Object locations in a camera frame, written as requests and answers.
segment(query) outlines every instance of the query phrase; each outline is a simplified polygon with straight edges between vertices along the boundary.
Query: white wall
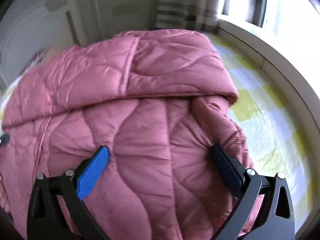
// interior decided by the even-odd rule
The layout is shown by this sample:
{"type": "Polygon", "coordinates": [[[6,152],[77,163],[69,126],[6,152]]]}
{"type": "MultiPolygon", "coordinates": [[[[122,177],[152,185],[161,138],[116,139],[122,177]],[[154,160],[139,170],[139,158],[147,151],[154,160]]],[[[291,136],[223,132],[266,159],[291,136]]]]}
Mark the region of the white wall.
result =
{"type": "MultiPolygon", "coordinates": [[[[0,22],[0,39],[14,21],[30,6],[42,0],[14,0],[0,22]]],[[[65,0],[49,0],[55,10],[65,0]]],[[[157,0],[78,0],[81,17],[89,43],[108,38],[124,30],[144,30],[152,27],[156,17],[157,0]],[[101,26],[96,8],[99,9],[101,26]]]]}

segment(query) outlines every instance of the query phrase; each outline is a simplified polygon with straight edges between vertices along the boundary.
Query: window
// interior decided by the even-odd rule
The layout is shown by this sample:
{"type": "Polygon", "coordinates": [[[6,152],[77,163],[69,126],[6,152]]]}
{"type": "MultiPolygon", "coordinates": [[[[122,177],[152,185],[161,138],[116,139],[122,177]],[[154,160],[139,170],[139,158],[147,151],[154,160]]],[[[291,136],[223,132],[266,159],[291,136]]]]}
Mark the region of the window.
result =
{"type": "Polygon", "coordinates": [[[319,53],[320,15],[308,0],[267,0],[262,28],[294,52],[296,62],[319,53]]]}
{"type": "Polygon", "coordinates": [[[320,88],[320,14],[309,0],[226,0],[223,14],[261,27],[259,35],[275,41],[308,83],[320,88]]]}

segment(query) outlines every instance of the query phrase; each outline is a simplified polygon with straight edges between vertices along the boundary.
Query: pink quilt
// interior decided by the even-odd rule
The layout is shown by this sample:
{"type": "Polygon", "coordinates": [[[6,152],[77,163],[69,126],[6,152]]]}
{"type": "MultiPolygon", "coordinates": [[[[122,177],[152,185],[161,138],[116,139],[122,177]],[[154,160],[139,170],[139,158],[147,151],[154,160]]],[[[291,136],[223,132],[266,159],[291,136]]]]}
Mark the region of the pink quilt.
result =
{"type": "Polygon", "coordinates": [[[253,167],[243,132],[227,117],[236,100],[209,39],[186,30],[122,33],[30,71],[7,105],[11,141],[0,149],[16,229],[27,237],[37,173],[59,176],[105,145],[110,162],[84,201],[112,240],[210,239],[236,199],[208,147],[220,143],[253,167]]]}

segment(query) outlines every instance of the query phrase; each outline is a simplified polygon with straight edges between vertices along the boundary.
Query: window sill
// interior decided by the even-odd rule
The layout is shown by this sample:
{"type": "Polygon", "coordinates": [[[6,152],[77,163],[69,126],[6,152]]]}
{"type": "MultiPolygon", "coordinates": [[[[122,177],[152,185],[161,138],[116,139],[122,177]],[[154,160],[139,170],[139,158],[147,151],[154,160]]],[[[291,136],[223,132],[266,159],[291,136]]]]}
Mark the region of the window sill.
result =
{"type": "MultiPolygon", "coordinates": [[[[315,41],[312,44],[309,43],[305,46],[300,45],[302,48],[297,46],[295,49],[292,49],[292,44],[286,44],[272,33],[266,32],[264,29],[257,27],[256,25],[244,21],[239,22],[226,15],[220,15],[219,18],[221,20],[220,25],[225,25],[225,23],[228,22],[238,26],[239,28],[244,29],[252,35],[258,37],[260,40],[264,41],[266,44],[280,53],[296,70],[299,71],[299,73],[314,90],[318,98],[320,98],[320,82],[318,78],[318,71],[320,67],[318,53],[320,51],[320,43],[315,41]]],[[[248,45],[257,50],[257,52],[263,55],[268,61],[272,61],[272,59],[268,59],[268,56],[270,56],[268,51],[259,51],[259,47],[256,48],[256,45],[258,46],[258,44],[254,44],[254,46],[251,44],[248,45]]]]}

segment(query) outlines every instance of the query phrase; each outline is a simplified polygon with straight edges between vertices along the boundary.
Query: checkered bedsheet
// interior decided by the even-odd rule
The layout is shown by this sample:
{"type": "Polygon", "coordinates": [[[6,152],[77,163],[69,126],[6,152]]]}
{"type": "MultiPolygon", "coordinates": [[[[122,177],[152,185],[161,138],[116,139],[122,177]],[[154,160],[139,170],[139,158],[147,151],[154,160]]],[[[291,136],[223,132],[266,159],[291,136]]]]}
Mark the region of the checkered bedsheet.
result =
{"type": "Polygon", "coordinates": [[[239,92],[228,113],[247,136],[257,172],[283,172],[289,185],[296,232],[311,213],[317,195],[317,174],[305,131],[286,97],[270,78],[225,39],[207,34],[221,55],[239,92]]]}

